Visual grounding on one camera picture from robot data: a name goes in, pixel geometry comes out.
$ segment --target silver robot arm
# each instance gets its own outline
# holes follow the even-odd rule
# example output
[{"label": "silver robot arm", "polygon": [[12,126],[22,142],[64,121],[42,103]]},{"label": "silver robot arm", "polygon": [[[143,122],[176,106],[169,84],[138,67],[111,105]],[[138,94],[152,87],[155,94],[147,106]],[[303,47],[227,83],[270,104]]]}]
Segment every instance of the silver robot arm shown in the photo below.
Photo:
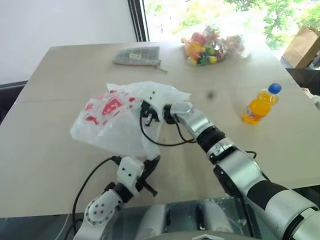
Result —
[{"label": "silver robot arm", "polygon": [[163,118],[187,128],[215,165],[213,172],[225,192],[243,197],[280,240],[320,240],[317,205],[269,181],[258,164],[190,102],[166,105]]}]

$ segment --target plastic bottle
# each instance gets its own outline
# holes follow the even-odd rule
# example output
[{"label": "plastic bottle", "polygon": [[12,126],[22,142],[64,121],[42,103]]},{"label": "plastic bottle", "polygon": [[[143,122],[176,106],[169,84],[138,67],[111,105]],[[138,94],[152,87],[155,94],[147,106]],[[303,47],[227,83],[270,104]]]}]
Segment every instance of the plastic bottle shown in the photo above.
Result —
[{"label": "plastic bottle", "polygon": [[276,105],[279,96],[278,93],[282,87],[278,83],[272,83],[268,89],[261,90],[256,99],[254,99],[244,110],[242,119],[247,124],[257,124]]}]

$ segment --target beige table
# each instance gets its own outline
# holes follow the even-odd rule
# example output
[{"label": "beige table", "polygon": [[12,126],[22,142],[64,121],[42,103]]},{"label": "beige table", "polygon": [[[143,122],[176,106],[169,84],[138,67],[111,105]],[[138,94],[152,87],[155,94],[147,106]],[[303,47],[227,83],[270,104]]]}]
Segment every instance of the beige table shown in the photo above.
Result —
[{"label": "beige table", "polygon": [[[117,50],[160,45],[161,68],[113,65]],[[106,83],[155,81],[192,93],[192,101],[241,148],[258,153],[269,178],[288,188],[320,184],[320,113],[264,44],[247,59],[190,67],[180,44],[132,43],[53,47],[0,126],[0,217],[70,213],[90,171],[112,154],[71,139],[69,129],[90,97]],[[283,87],[279,103],[257,126],[240,115],[270,83]],[[207,92],[214,91],[214,99]],[[180,141],[173,126],[159,140]],[[159,194],[143,191],[129,206],[225,196],[213,166],[196,144],[162,147],[149,178]],[[87,203],[116,180],[110,162],[89,181],[78,203]]]}]

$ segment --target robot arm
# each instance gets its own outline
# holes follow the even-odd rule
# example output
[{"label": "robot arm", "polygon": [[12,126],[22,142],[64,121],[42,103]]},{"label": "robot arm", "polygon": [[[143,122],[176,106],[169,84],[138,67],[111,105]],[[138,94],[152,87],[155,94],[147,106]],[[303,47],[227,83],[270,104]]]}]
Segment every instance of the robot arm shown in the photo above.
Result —
[{"label": "robot arm", "polygon": [[145,187],[154,196],[157,192],[146,178],[156,168],[160,157],[142,163],[135,157],[124,157],[116,173],[118,183],[111,182],[106,191],[85,208],[82,225],[74,240],[102,240],[117,220],[119,211],[130,199],[137,198]]},{"label": "robot arm", "polygon": [[190,102],[164,107],[168,124],[180,122],[196,139],[225,192],[243,197],[282,240],[319,240],[320,211],[293,190],[269,181],[257,163],[237,148]]}]

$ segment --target blue bottle cap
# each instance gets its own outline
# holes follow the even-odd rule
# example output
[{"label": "blue bottle cap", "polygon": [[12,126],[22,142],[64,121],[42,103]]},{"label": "blue bottle cap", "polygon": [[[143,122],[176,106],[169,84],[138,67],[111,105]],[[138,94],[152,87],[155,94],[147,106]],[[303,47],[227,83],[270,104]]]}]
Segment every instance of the blue bottle cap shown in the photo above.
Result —
[{"label": "blue bottle cap", "polygon": [[268,91],[272,94],[278,94],[281,91],[282,87],[280,84],[278,83],[272,83],[269,88]]}]

